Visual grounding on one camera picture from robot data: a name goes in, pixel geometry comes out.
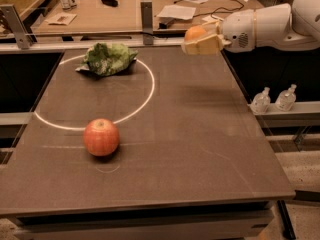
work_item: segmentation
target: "apple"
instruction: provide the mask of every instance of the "apple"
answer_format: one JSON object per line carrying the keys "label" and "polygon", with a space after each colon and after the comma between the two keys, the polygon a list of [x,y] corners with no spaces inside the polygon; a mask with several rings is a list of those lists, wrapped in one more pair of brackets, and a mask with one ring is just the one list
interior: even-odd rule
{"label": "apple", "polygon": [[94,156],[108,156],[119,145],[119,130],[108,119],[95,119],[86,126],[83,133],[83,141],[90,154]]}

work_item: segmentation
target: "white curved line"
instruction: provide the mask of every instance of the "white curved line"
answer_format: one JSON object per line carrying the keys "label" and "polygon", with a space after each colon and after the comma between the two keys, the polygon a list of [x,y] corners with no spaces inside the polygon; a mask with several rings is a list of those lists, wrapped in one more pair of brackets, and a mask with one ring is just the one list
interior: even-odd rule
{"label": "white curved line", "polygon": [[[76,57],[73,57],[71,59],[62,61],[62,62],[60,62],[60,65],[62,65],[64,63],[67,63],[67,62],[69,62],[71,60],[81,58],[81,57],[83,57],[83,55],[76,56]],[[155,79],[154,79],[154,75],[153,75],[151,69],[145,63],[143,63],[142,61],[140,61],[138,59],[137,59],[137,62],[139,62],[141,65],[143,65],[148,70],[148,72],[149,72],[149,74],[151,76],[151,81],[152,81],[151,91],[150,91],[150,93],[148,95],[148,98],[145,100],[145,102],[143,102],[143,104],[139,108],[137,108],[135,111],[133,111],[129,115],[114,121],[113,122],[114,124],[121,123],[121,122],[123,122],[125,120],[128,120],[129,118],[133,117],[134,115],[136,115],[140,110],[142,110],[147,105],[147,103],[150,101],[150,99],[152,98],[152,95],[154,93],[154,90],[155,90]],[[69,131],[84,131],[84,129],[85,129],[85,127],[68,127],[68,126],[62,126],[62,125],[59,125],[59,124],[54,124],[54,123],[51,123],[48,120],[45,120],[44,118],[42,118],[36,111],[34,112],[34,114],[43,123],[45,123],[47,125],[50,125],[52,127],[58,128],[58,129],[69,130]]]}

